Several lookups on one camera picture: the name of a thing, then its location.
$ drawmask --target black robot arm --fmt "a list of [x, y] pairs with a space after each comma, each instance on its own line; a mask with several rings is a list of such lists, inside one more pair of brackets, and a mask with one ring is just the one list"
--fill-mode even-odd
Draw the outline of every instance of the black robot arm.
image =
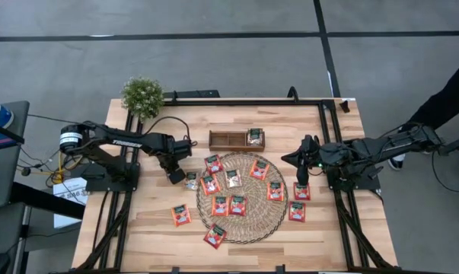
[[282, 160], [297, 167], [297, 179], [308, 182], [308, 169], [320, 167], [323, 172], [335, 172], [341, 180], [354, 181], [362, 176], [376, 177], [382, 167], [374, 165], [410, 151], [432, 151], [442, 144], [435, 131], [417, 126], [407, 132], [377, 139], [363, 138], [341, 143], [319, 144], [318, 138], [306, 135], [300, 148], [282, 156]]
[[172, 135], [137, 134], [91, 121], [66, 126], [60, 135], [60, 151], [64, 154], [83, 155], [105, 167], [112, 178], [128, 176], [129, 165], [125, 158], [112, 156], [99, 148], [106, 144], [139, 148], [150, 156], [156, 156], [172, 183], [178, 183], [185, 177], [178, 161], [192, 155], [189, 139], [175, 141]]

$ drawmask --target wooden tabletop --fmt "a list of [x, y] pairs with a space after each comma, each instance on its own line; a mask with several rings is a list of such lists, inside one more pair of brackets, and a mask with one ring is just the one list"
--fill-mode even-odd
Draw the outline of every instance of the wooden tabletop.
[[[349, 102], [349, 109], [349, 113], [337, 111], [343, 139], [361, 138], [364, 132], [354, 100]], [[127, 111], [121, 107], [120, 100], [112, 100], [106, 124], [124, 129], [126, 116]], [[282, 172], [289, 200], [294, 200], [296, 168], [283, 162], [280, 157], [295, 151], [306, 134], [324, 139], [319, 113], [317, 107], [313, 106], [164, 107], [158, 117], [163, 116], [176, 116], [185, 120], [190, 127], [192, 140], [199, 143], [193, 148], [192, 157], [180, 161], [180, 166], [186, 170], [203, 168], [203, 159], [212, 154], [209, 151], [209, 130], [263, 128], [266, 148], [260, 154]], [[332, 129], [329, 113], [327, 120]], [[145, 129], [152, 123], [153, 120], [146, 121]], [[182, 139], [186, 133], [185, 127], [172, 119], [160, 122], [153, 131], [173, 135], [175, 139]], [[113, 155], [120, 152], [120, 147], [106, 145], [103, 148]], [[199, 217], [196, 193], [185, 190], [182, 183], [172, 185], [156, 158], [140, 152], [139, 162], [142, 173], [138, 189], [132, 196], [122, 271], [169, 271], [172, 266], [179, 266], [182, 271], [274, 271], [275, 266], [282, 264], [286, 265], [288, 271], [346, 270], [336, 206], [325, 175], [310, 178], [311, 201], [306, 202], [305, 223], [289, 221], [287, 214], [279, 229], [267, 239], [245, 245], [223, 243], [215, 250], [203, 241], [207, 228]], [[318, 173], [319, 170], [313, 169], [312, 172]], [[103, 196], [104, 193], [89, 196], [72, 267], [83, 263], [92, 250]], [[363, 232], [383, 258], [396, 265], [381, 201], [367, 190], [357, 190], [355, 196]], [[189, 207], [192, 223], [176, 228], [171, 208], [181, 204]], [[99, 238], [104, 235], [108, 208], [109, 202], [106, 202]], [[359, 265], [355, 238], [351, 231], [349, 235], [354, 261]], [[110, 245], [108, 266], [113, 265], [116, 240], [114, 238], [114, 244]]]

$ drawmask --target woven placemat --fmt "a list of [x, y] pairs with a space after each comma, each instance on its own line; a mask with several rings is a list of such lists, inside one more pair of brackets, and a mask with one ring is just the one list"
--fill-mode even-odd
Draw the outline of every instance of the woven placemat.
[[[250, 177], [254, 160], [265, 161], [269, 170], [265, 180]], [[280, 226], [287, 212], [288, 192], [282, 174], [274, 164], [265, 158], [248, 152], [233, 152], [221, 157], [224, 171], [216, 173], [221, 192], [206, 195], [202, 187], [197, 188], [197, 208], [204, 225], [209, 228], [216, 223], [228, 234], [226, 241], [236, 244], [249, 244], [270, 236]], [[226, 170], [238, 169], [243, 186], [229, 188], [225, 178]], [[268, 182], [282, 182], [285, 196], [282, 202], [266, 199]], [[229, 215], [228, 217], [212, 216], [212, 197], [240, 195], [247, 198], [246, 216]]]

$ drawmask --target gray floor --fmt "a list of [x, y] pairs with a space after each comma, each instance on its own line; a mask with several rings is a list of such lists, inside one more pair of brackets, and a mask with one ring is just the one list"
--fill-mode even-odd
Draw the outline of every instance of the gray floor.
[[[322, 6], [328, 31], [459, 30], [459, 0]], [[317, 30], [310, 0], [0, 0], [0, 37]], [[459, 37], [333, 38], [330, 46], [341, 95], [357, 98], [371, 137], [409, 118], [459, 66]], [[279, 97], [294, 85], [301, 97], [330, 96], [319, 38], [0, 43], [0, 101], [28, 100], [35, 114], [102, 123], [109, 100], [137, 75], [167, 91]], [[48, 157], [62, 126], [30, 118], [26, 149]], [[438, 132], [458, 138], [459, 116]], [[394, 247], [406, 269], [459, 273], [459, 194], [435, 181], [430, 160], [408, 155], [402, 172], [386, 167], [380, 176]], [[459, 189], [459, 154], [436, 167]], [[42, 177], [17, 180], [44, 188]], [[67, 270], [74, 249], [72, 241], [32, 252], [27, 272]]]

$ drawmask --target small potted plant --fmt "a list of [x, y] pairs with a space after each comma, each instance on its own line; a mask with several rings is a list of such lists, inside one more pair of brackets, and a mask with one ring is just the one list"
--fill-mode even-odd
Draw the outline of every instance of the small potted plant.
[[155, 118], [164, 105], [163, 88], [156, 80], [143, 77], [130, 78], [124, 84], [121, 94], [123, 107], [139, 117], [141, 121]]

